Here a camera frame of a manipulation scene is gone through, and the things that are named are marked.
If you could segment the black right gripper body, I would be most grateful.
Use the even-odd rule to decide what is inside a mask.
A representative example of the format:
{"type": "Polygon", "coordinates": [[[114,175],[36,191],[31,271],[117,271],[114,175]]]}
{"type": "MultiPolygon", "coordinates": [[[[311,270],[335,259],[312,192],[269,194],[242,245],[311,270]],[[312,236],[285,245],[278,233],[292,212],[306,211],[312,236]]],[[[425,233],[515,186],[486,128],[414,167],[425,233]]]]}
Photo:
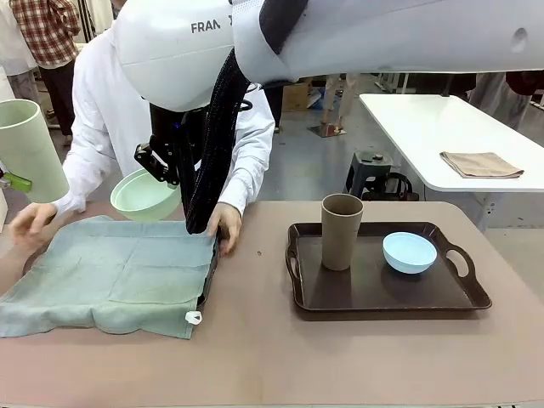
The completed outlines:
{"type": "Polygon", "coordinates": [[[152,148],[167,148],[178,145],[184,131],[184,112],[167,110],[150,104],[152,148]]]}

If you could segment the person's right hand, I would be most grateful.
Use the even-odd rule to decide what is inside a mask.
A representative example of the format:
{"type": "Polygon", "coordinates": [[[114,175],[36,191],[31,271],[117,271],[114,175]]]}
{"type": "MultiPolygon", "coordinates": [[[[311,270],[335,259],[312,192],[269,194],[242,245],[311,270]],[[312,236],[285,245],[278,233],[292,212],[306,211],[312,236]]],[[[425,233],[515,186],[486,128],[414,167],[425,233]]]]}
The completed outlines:
{"type": "Polygon", "coordinates": [[[50,203],[32,203],[22,209],[9,224],[14,247],[30,251],[43,246],[56,231],[56,215],[57,208],[50,203]]]}

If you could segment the person's left hand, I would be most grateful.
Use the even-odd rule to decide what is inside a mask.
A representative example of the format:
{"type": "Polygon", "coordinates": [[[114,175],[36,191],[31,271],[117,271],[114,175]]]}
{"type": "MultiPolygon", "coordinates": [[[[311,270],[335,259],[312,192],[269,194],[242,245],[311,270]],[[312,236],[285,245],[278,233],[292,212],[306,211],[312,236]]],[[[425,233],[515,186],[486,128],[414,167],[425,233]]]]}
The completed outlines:
{"type": "Polygon", "coordinates": [[[210,236],[219,234],[219,249],[222,256],[230,254],[241,232],[241,214],[228,203],[219,202],[212,211],[207,232],[210,236]]]}

